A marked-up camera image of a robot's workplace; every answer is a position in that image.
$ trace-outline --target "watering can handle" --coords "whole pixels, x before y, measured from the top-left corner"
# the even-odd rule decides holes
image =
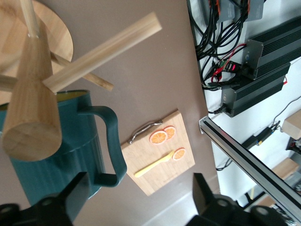
[[[127,172],[127,165],[121,152],[118,120],[115,112],[106,106],[89,106],[80,109],[79,114],[97,115],[104,121],[107,130],[109,155],[116,174],[101,173],[97,184],[106,187],[117,186]]]

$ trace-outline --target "yellow spoon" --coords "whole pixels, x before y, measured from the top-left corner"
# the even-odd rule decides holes
[[[152,168],[154,168],[155,166],[157,166],[158,164],[160,164],[161,162],[169,161],[173,157],[174,153],[175,153],[175,150],[171,151],[166,156],[158,159],[157,161],[153,162],[152,164],[150,164],[150,165],[144,167],[143,169],[139,170],[138,172],[136,172],[134,174],[134,176],[137,177],[137,178],[139,178],[143,174],[145,174],[146,172],[150,171]]]

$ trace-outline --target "electrical wire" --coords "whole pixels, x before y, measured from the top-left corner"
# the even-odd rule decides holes
[[[294,101],[296,101],[296,100],[299,100],[300,98],[301,98],[301,96],[298,97],[298,98],[296,98],[296,99],[294,99],[294,100],[292,100],[290,103],[288,103],[287,106],[286,106],[286,107],[285,107],[278,115],[275,116],[275,118],[274,118],[274,120],[273,120],[273,124],[275,124],[276,118],[277,118],[279,115],[281,115],[282,112],[284,112],[284,111],[286,110],[286,108],[287,108],[292,102],[294,102]]]
[[[284,77],[285,78],[285,82],[283,82],[283,85],[285,85],[287,83],[287,78],[286,76]]]
[[[225,168],[227,168],[228,166],[230,166],[230,164],[232,163],[233,161],[231,160],[231,158],[228,158],[228,160],[226,161],[225,165],[223,167],[220,167],[220,168],[215,168],[216,171],[222,171],[224,170]]]
[[[199,61],[207,57],[205,63],[200,68],[200,80],[202,83],[202,88],[205,90],[217,91],[221,87],[220,85],[214,87],[206,85],[207,79],[211,78],[211,81],[213,81],[214,79],[213,73],[216,71],[218,66],[218,64],[215,63],[215,60],[221,61],[222,59],[225,59],[228,63],[233,55],[245,48],[245,44],[238,45],[238,42],[241,36],[243,23],[246,20],[248,13],[246,10],[243,11],[243,9],[247,8],[246,6],[248,1],[242,0],[240,5],[235,0],[232,0],[231,2],[237,7],[241,8],[241,17],[236,22],[232,22],[226,27],[223,26],[223,23],[220,23],[220,28],[217,29],[218,12],[216,7],[216,0],[209,0],[209,20],[208,26],[205,31],[202,31],[200,29],[199,25],[192,15],[191,7],[188,4],[188,12],[191,24],[202,36],[200,42],[195,46],[197,60]],[[232,42],[234,42],[234,45],[228,51],[218,53],[218,48],[228,46]],[[207,73],[207,75],[204,77],[204,73],[208,68],[208,63],[210,62],[210,60],[212,60],[211,69],[209,70],[209,73]],[[216,77],[216,79],[219,82],[221,76]]]

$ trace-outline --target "brown table surface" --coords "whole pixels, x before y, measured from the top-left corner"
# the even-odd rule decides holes
[[[101,188],[88,200],[75,225],[142,225],[192,189],[193,172],[205,175],[218,192],[211,142],[198,129],[207,115],[201,90],[186,1],[40,0],[70,30],[73,59],[103,43],[154,11],[163,30],[93,71],[114,84],[112,92],[80,79],[66,88],[88,89],[93,105],[112,108],[119,119],[120,141],[146,122],[176,109],[183,115],[196,165],[148,197],[126,175],[118,187]],[[107,172],[113,172],[105,144],[104,123],[96,119]],[[8,157],[0,150],[0,204],[29,206]]]

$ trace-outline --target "cable bundle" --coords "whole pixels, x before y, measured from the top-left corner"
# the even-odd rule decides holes
[[[248,15],[248,0],[242,0],[241,4],[238,4],[234,0],[231,0],[233,4],[235,4],[236,7],[239,7],[241,9],[241,16],[236,22],[232,22],[228,26],[224,28],[223,22],[220,23],[219,33],[217,33],[217,21],[218,21],[218,4],[217,0],[209,0],[210,5],[210,14],[209,14],[209,24],[203,32],[198,24],[196,23],[195,19],[193,18],[191,14],[191,9],[189,9],[189,15],[190,15],[190,21],[191,23],[196,27],[198,32],[202,35],[202,39],[200,43],[196,46],[196,54],[197,59],[201,60],[207,57],[207,60],[205,61],[204,65],[201,68],[200,72],[200,78],[203,89],[208,89],[211,91],[218,90],[220,88],[220,85],[217,86],[210,86],[205,83],[207,79],[211,79],[211,82],[213,82],[213,78],[222,71],[221,68],[218,68],[218,65],[220,64],[221,60],[227,60],[227,63],[231,59],[233,55],[241,51],[246,45],[238,45],[243,23],[247,19]],[[230,50],[218,53],[218,48],[225,47],[230,45],[233,41],[235,41],[234,45],[231,47]],[[204,77],[204,70],[206,66],[208,65],[210,59],[212,59],[212,68],[209,71],[209,73]]]

